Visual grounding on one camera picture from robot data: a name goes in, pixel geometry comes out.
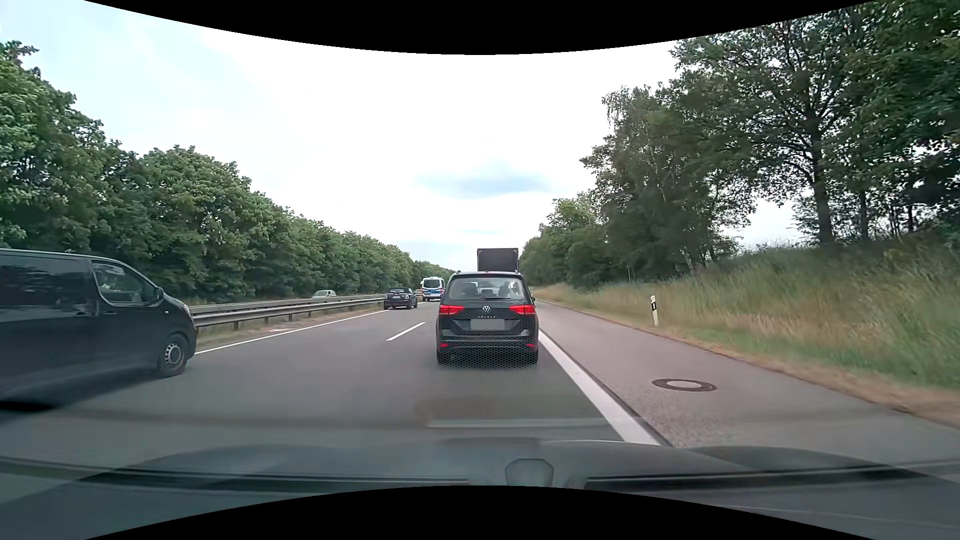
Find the guardrail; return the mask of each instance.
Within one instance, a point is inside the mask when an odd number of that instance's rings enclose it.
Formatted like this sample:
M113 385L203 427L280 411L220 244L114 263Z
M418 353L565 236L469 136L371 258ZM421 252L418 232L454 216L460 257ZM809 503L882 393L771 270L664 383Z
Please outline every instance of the guardrail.
M237 309L238 304L224 304L222 307L232 307L228 309L223 309L219 312L196 312L193 307L190 308L193 315L193 324L198 329L204 327L212 327L216 325L224 325L233 323L233 327L236 330L241 322L244 321L253 321L256 319L264 319L268 321L272 317L281 317L286 315L288 320L293 320L294 315L299 315L301 313L307 313L309 316L314 311L324 311L327 309L337 309L340 307L354 307L354 306L366 306L366 305L376 305L383 303L384 295L379 297L368 297L361 298L356 300L339 300L334 302L323 302L316 301L313 303L305 304L294 304L288 306L274 306L274 307L257 307L257 308L240 308ZM260 304L258 302L250 302L247 304Z
M303 304L329 304L350 300L365 300L369 298L383 298L384 294L356 294L352 296L330 296L326 298L288 298L284 300L261 300L256 302L238 302L236 304L208 304L206 306L191 306L191 313L224 313L227 311L241 311L259 309L262 307L299 306Z

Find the tire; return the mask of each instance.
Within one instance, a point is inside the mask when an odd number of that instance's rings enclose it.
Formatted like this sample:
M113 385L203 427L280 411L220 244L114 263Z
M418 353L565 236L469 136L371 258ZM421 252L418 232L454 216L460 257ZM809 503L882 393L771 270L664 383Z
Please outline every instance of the tire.
M163 340L156 355L156 374L162 378L175 377L186 369L186 338L173 333Z

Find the rear windshield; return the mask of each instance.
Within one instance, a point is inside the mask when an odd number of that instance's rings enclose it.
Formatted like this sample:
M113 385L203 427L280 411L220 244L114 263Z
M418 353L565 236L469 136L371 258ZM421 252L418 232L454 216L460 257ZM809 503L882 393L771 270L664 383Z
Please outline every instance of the rear windshield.
M450 300L526 300L518 278L459 278L450 283Z

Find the car tail light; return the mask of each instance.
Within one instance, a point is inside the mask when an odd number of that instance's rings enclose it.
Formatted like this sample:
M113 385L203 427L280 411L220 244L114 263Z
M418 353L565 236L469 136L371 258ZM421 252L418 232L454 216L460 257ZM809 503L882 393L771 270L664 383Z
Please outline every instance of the car tail light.
M456 315L457 313L463 310L464 310L463 306L445 306L445 305L440 306L441 315Z
M513 313L519 313L520 315L534 315L537 313L534 307L529 304L523 306L510 306L510 311Z

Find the tall grass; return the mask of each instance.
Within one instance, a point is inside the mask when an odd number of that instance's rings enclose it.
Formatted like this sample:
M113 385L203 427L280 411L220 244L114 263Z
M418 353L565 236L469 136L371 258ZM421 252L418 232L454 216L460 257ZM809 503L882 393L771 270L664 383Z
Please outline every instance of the tall grass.
M538 287L572 307L660 325L747 352L960 388L960 260L928 239L819 250L776 248L671 282L595 291Z

